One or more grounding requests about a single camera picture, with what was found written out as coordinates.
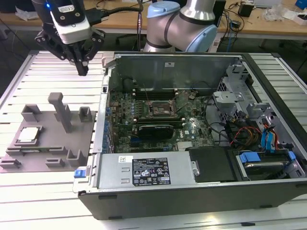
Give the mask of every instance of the electronic equipment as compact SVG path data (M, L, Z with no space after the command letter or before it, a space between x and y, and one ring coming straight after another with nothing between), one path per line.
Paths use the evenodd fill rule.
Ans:
M248 3L248 2L242 2L240 4L238 14L241 17L249 17L254 7L255 7L255 4Z
M307 133L258 58L104 52L93 155L73 186L93 216L267 208L307 193Z
M300 9L305 9L307 8L307 0L297 0L295 5L300 8Z

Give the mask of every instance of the blue latch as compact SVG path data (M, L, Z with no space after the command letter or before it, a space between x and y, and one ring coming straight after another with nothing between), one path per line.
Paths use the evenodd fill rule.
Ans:
M289 154L289 157L290 157L291 161L294 161L296 159L296 156L295 156L294 152L289 151L288 154Z
M242 163L261 161L257 152L243 152L240 155L240 160Z
M86 169L76 169L74 178L85 178L86 177Z

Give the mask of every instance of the white sticker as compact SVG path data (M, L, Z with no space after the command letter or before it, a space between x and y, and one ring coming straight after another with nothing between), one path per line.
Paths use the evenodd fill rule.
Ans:
M75 10L75 7L74 7L74 5L60 6L60 7L58 7L58 10L59 10L61 13L68 13L68 12L74 11L74 10Z
M161 181L169 181L169 177L158 177L158 180L159 178L161 178Z
M175 63L174 62L166 62L165 67L175 67Z
M133 159L133 156L119 156L118 162L119 163L131 163Z

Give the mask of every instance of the gray post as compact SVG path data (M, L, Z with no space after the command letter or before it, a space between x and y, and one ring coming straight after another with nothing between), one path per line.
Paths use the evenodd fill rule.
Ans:
M24 109L21 111L21 115L24 117L26 122L38 122L36 114L41 114L36 104L26 104Z
M48 97L49 103L52 104L57 111L58 119L61 121L65 129L65 132L70 133L71 132L70 110L65 109L62 99L63 99L63 94L61 92L51 92Z

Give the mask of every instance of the floor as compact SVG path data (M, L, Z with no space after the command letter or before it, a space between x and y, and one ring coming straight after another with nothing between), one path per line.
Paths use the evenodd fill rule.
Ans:
M37 32L17 31L17 36L31 50L40 50L40 46L34 41ZM104 50L132 50L136 37L129 37L120 40L120 44L115 44L116 37L119 34L107 34ZM283 47L279 47L279 43L275 40L268 40L264 48L260 48L259 39L238 39L231 52L248 52L248 53L279 53L288 65L296 71L304 59L307 58L306 48L302 47L303 41L286 41ZM10 84L14 75L22 65L22 57L26 57L29 50L17 39L14 34L9 33L8 39L0 41L0 96L3 94L7 86ZM221 44L218 52L226 52L227 41ZM307 82L307 63L301 68L298 75Z

